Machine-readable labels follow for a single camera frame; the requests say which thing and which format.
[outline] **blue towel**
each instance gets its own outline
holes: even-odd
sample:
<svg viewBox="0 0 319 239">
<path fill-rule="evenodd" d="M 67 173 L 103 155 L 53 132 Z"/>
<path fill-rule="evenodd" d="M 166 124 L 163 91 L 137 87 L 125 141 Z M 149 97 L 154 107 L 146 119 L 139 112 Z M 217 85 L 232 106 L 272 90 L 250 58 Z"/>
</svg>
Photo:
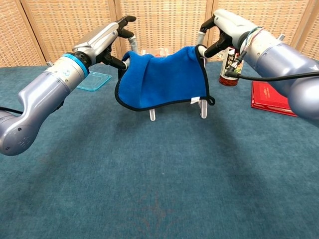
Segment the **blue towel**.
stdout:
<svg viewBox="0 0 319 239">
<path fill-rule="evenodd" d="M 130 58 L 126 71 L 119 71 L 115 88 L 116 100 L 126 108 L 145 111 L 157 107 L 191 101 L 193 97 L 215 99 L 209 95 L 207 73 L 198 46 L 187 46 L 167 57 L 127 52 Z"/>
</svg>

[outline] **red notebook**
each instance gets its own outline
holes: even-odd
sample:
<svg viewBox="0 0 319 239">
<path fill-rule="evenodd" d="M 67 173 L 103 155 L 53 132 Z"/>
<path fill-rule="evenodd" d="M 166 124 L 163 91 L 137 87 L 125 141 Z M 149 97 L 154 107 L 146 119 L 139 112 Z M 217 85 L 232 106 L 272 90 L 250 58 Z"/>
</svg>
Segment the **red notebook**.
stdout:
<svg viewBox="0 0 319 239">
<path fill-rule="evenodd" d="M 297 116 L 290 109 L 288 99 L 280 95 L 267 82 L 253 81 L 251 107 L 289 116 Z"/>
</svg>

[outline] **translucent tray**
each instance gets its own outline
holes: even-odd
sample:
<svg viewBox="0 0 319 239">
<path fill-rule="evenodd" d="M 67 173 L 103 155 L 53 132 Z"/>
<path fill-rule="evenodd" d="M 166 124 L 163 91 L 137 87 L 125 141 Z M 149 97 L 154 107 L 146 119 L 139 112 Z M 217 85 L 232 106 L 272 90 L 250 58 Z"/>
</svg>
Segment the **translucent tray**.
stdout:
<svg viewBox="0 0 319 239">
<path fill-rule="evenodd" d="M 112 76 L 91 71 L 89 75 L 76 87 L 85 91 L 97 91 L 105 83 L 107 83 Z"/>
</svg>

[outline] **wicker panel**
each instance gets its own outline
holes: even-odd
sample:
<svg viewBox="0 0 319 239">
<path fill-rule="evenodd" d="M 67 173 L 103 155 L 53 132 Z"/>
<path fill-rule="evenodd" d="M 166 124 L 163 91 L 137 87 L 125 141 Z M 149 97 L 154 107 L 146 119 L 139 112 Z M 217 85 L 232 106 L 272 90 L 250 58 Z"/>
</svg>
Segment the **wicker panel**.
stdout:
<svg viewBox="0 0 319 239">
<path fill-rule="evenodd" d="M 106 0 L 25 0 L 51 61 L 70 52 L 87 32 L 111 21 Z"/>
<path fill-rule="evenodd" d="M 137 20 L 128 29 L 142 48 L 170 47 L 172 52 L 195 45 L 197 33 L 205 22 L 206 0 L 121 0 L 122 15 Z"/>
<path fill-rule="evenodd" d="M 317 16 L 315 22 L 313 23 L 309 35 L 307 36 L 301 52 L 305 55 L 319 60 L 319 15 Z"/>
<path fill-rule="evenodd" d="M 14 0 L 0 4 L 0 67 L 42 65 Z"/>
<path fill-rule="evenodd" d="M 283 33 L 284 42 L 290 44 L 309 0 L 219 0 L 217 8 L 238 14 L 256 25 L 266 28 L 274 36 Z M 208 44 L 217 41 L 217 29 L 210 34 Z"/>
</svg>

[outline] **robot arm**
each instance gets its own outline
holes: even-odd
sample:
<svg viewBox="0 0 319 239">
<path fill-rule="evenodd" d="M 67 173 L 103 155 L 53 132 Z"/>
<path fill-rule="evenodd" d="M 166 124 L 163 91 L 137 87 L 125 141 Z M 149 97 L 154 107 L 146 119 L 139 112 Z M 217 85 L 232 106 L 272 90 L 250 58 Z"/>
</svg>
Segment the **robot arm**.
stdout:
<svg viewBox="0 0 319 239">
<path fill-rule="evenodd" d="M 228 46 L 233 46 L 244 60 L 262 77 L 282 77 L 294 74 L 319 72 L 319 63 L 275 38 L 266 30 L 254 35 L 246 48 L 246 38 L 257 26 L 224 9 L 214 12 L 200 29 L 203 34 L 214 26 L 220 31 L 219 40 L 203 51 L 212 57 Z M 277 92 L 288 98 L 292 111 L 299 117 L 319 127 L 319 76 L 302 77 L 269 82 Z"/>
<path fill-rule="evenodd" d="M 17 117 L 0 111 L 0 153 L 12 156 L 26 151 L 45 119 L 88 76 L 90 66 L 103 62 L 126 69 L 124 62 L 111 56 L 111 45 L 118 36 L 134 36 L 124 26 L 135 20 L 133 16 L 125 16 L 89 32 L 73 46 L 73 53 L 63 54 L 21 90 L 18 99 L 24 107 L 23 114 Z"/>
</svg>

